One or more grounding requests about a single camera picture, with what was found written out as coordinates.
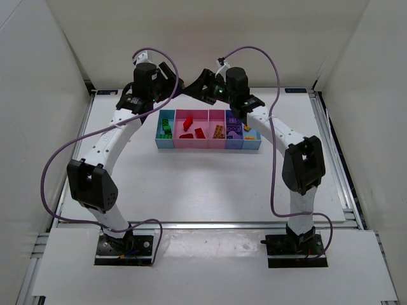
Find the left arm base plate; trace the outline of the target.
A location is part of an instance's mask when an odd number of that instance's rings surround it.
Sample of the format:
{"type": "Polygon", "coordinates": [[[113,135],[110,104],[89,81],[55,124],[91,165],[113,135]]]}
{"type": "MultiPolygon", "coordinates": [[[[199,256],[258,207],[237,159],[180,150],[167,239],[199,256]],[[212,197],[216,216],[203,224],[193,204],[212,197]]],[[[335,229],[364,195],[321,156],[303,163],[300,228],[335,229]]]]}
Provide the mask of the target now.
{"type": "Polygon", "coordinates": [[[125,233],[122,239],[100,234],[95,250],[95,266],[150,266],[153,235],[125,233]]]}

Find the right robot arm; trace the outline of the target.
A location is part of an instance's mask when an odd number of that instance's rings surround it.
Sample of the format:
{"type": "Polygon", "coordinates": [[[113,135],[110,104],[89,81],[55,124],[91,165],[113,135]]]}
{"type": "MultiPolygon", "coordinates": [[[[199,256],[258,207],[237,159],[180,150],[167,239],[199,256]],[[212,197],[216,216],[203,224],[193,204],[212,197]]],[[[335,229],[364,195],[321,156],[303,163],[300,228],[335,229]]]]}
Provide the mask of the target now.
{"type": "Polygon", "coordinates": [[[298,243],[313,237],[315,195],[326,173],[321,140],[305,137],[272,116],[266,104],[250,92],[248,77],[240,67],[227,69],[225,77],[204,69],[183,92],[210,105],[228,104],[235,118],[259,132],[282,155],[282,180],[290,190],[286,233],[298,243]]]}

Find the red flower lego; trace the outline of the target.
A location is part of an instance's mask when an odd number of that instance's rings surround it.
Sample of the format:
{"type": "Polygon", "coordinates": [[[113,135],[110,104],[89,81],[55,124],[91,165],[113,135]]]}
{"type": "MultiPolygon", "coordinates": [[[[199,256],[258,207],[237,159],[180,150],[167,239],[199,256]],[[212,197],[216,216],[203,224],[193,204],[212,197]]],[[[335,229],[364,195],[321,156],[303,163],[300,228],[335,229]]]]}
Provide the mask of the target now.
{"type": "Polygon", "coordinates": [[[185,133],[179,136],[180,139],[193,139],[194,135],[192,133],[185,133]]]}

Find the red curved lego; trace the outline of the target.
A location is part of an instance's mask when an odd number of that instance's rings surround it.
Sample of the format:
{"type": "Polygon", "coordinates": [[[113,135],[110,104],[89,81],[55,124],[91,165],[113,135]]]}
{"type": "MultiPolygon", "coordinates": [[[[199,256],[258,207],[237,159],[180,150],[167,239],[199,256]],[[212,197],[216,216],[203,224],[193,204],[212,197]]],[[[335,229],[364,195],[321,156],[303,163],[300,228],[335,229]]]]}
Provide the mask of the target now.
{"type": "Polygon", "coordinates": [[[202,128],[195,129],[195,136],[197,139],[206,139],[205,133],[202,128]]]}

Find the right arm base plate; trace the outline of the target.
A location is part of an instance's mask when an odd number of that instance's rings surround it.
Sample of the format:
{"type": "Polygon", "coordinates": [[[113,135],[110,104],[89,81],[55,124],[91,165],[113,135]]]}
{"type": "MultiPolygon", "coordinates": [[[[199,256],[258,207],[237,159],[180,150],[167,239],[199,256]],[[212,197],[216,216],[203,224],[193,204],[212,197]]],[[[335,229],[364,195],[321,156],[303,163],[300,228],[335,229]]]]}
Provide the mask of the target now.
{"type": "Polygon", "coordinates": [[[268,234],[261,244],[266,247],[268,267],[283,268],[327,268],[324,244],[320,234],[300,246],[296,246],[286,234],[268,234]]]}

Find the brown lego plate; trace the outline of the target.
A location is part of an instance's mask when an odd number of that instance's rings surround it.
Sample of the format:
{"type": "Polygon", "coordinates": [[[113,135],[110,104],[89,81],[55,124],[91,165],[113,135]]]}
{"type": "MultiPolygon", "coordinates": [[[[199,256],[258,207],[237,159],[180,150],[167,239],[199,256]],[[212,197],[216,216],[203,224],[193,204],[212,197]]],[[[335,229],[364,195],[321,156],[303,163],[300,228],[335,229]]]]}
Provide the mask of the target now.
{"type": "Polygon", "coordinates": [[[212,138],[213,139],[224,139],[225,138],[222,125],[216,125],[212,138]]]}

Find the lavender lego piece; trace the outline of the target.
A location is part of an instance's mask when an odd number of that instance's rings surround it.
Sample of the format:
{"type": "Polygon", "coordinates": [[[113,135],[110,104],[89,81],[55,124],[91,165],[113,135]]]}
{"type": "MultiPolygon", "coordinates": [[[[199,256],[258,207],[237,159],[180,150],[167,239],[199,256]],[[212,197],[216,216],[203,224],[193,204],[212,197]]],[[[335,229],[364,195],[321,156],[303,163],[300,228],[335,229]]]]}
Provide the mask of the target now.
{"type": "Polygon", "coordinates": [[[227,125],[239,125],[240,121],[238,119],[236,119],[236,118],[230,117],[230,118],[226,119],[226,124],[227,125]]]}

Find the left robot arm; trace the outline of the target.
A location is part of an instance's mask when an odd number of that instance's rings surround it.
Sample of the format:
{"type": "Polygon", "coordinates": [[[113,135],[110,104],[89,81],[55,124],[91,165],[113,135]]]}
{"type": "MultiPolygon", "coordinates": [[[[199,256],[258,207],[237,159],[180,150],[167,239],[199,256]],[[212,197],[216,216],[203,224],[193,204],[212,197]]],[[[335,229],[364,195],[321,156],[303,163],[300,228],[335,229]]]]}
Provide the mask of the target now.
{"type": "Polygon", "coordinates": [[[72,198],[102,224],[106,236],[115,239],[123,239],[130,226],[116,204],[118,188],[111,178],[115,163],[154,104],[182,88],[165,62],[136,64],[133,79],[122,91],[110,129],[102,132],[88,153],[67,165],[72,198]]]}

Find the red semicircle lego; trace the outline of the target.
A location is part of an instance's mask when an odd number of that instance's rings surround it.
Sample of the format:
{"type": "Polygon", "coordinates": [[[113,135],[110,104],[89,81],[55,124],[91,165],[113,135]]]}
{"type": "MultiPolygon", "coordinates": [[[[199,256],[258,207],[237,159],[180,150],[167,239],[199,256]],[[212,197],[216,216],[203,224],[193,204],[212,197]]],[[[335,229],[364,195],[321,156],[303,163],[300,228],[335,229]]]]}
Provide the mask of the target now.
{"type": "Polygon", "coordinates": [[[192,126],[192,124],[193,124],[193,118],[191,116],[187,117],[183,123],[183,130],[185,132],[187,132],[190,129],[190,127],[192,126]]]}

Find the small green lego brick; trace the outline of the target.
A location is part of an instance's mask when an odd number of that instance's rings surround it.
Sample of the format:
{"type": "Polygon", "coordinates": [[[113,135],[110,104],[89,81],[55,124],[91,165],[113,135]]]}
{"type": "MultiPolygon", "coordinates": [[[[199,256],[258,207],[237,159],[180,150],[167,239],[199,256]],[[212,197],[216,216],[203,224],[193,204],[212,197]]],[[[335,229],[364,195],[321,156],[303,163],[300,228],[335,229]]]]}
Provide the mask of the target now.
{"type": "Polygon", "coordinates": [[[172,134],[160,134],[159,139],[172,139],[172,134]]]}

